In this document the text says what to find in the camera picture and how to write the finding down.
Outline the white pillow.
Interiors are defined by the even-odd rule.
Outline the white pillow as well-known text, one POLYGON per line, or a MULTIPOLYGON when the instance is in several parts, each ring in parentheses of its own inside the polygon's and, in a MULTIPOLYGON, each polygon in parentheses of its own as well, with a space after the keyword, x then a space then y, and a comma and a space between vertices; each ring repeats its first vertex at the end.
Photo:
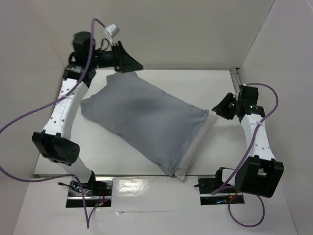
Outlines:
POLYGON ((208 130, 212 127, 213 124, 215 124, 218 120, 218 117, 216 115, 208 114, 208 116, 205 118, 203 123, 198 128, 196 134, 192 138, 190 144, 188 145, 188 148, 186 150, 186 153, 183 155, 182 160, 178 164, 177 169, 174 172, 174 177, 179 179, 180 181, 183 181, 186 175, 186 172, 190 166, 191 160, 196 153, 197 147, 201 143, 203 137, 208 132, 208 130))

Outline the grey pillowcase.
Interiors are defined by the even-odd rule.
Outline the grey pillowcase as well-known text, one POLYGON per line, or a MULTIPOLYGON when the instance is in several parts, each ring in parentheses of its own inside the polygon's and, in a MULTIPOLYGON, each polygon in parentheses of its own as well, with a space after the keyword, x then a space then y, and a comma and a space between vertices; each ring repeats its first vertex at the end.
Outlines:
POLYGON ((81 113, 121 137, 171 177, 198 128, 211 114, 135 72, 109 75, 104 88, 81 102, 81 113))

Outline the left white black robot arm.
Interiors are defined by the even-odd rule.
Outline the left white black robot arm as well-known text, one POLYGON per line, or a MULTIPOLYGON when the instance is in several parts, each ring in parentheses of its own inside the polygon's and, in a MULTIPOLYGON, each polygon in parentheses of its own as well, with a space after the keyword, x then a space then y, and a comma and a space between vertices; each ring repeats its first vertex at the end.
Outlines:
POLYGON ((75 175, 70 187, 85 195, 92 195, 106 185, 96 180, 93 171, 79 158, 80 147, 71 141, 71 130, 80 103, 87 93, 96 69, 114 68, 117 72, 142 70, 143 66, 131 57, 120 41, 113 43, 114 32, 105 31, 105 41, 111 48, 95 48, 89 32, 73 37, 73 49, 63 73, 61 90, 51 117, 42 131, 34 132, 32 141, 39 153, 56 163, 68 174, 75 175))

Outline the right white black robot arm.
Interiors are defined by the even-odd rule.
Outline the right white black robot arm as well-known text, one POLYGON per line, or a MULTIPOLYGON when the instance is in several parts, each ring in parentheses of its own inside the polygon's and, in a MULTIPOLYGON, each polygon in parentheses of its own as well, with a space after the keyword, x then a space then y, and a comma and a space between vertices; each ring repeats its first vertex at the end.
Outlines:
POLYGON ((238 117, 246 138, 247 150, 229 177, 220 175, 213 181, 212 194, 224 192, 234 180, 237 192, 271 198, 284 172, 284 165, 278 162, 271 150, 266 119, 277 109, 277 105, 265 113, 257 104, 260 83, 239 86, 237 94, 228 93, 212 110, 227 120, 238 117))

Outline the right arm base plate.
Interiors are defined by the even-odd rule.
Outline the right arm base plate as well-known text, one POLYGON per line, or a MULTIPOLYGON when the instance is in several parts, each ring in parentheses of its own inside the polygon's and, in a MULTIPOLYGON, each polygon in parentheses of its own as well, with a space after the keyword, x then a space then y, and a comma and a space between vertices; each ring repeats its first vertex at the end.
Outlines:
POLYGON ((231 204, 244 204, 244 196, 238 193, 233 186, 227 185, 226 188, 216 194, 212 192, 223 184, 215 176, 199 176, 198 182, 193 186, 199 190, 200 203, 202 206, 207 205, 226 205, 232 199, 231 204))

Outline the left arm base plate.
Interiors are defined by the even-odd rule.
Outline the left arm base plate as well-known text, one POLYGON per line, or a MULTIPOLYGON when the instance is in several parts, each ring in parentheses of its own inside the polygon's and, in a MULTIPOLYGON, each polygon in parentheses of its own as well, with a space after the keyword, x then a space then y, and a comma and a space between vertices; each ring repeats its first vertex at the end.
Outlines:
MULTIPOLYGON (((98 205, 101 208, 108 208, 112 205, 112 177, 96 177, 96 189, 84 189, 84 197, 87 208, 93 208, 98 205)), ((68 188, 66 208, 83 208, 82 191, 78 183, 71 180, 65 184, 68 188)))

